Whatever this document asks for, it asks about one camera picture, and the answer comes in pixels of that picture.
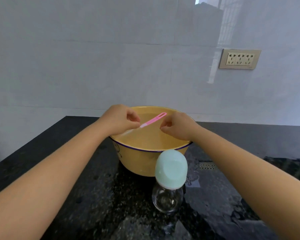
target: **countertop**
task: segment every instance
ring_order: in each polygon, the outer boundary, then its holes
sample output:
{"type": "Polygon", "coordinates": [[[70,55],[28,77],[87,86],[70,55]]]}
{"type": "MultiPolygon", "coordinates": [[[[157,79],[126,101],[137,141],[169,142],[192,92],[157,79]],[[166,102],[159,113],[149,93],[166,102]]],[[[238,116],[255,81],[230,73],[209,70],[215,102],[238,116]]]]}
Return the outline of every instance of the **countertop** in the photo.
{"type": "MultiPolygon", "coordinates": [[[[96,120],[64,117],[1,161],[0,191],[96,120]]],[[[278,239],[221,171],[198,169],[199,162],[211,160],[197,145],[185,156],[184,201],[177,213],[165,215],[151,200],[155,179],[125,169],[112,141],[105,139],[42,239],[278,239]]],[[[300,159],[263,158],[300,179],[300,159]]]]}

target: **mint green bottle cap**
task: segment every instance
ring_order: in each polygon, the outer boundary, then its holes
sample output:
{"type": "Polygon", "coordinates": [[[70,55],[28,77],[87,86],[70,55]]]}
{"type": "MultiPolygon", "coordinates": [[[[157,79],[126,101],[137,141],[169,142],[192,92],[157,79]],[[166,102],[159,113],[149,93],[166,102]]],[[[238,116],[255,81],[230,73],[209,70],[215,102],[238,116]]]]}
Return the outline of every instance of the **mint green bottle cap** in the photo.
{"type": "Polygon", "coordinates": [[[181,188],[187,179],[187,172],[187,160],[176,150],[162,152],[155,165],[155,178],[158,184],[168,190],[181,188]]]}

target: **wall socket plate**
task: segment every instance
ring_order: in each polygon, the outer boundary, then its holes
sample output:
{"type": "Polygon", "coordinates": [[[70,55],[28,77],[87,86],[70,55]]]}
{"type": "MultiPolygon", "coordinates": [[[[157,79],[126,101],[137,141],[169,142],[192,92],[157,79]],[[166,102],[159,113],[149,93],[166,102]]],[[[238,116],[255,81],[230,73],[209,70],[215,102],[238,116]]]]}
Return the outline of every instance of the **wall socket plate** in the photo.
{"type": "Polygon", "coordinates": [[[260,53],[259,49],[223,49],[219,68],[253,70],[260,53]]]}

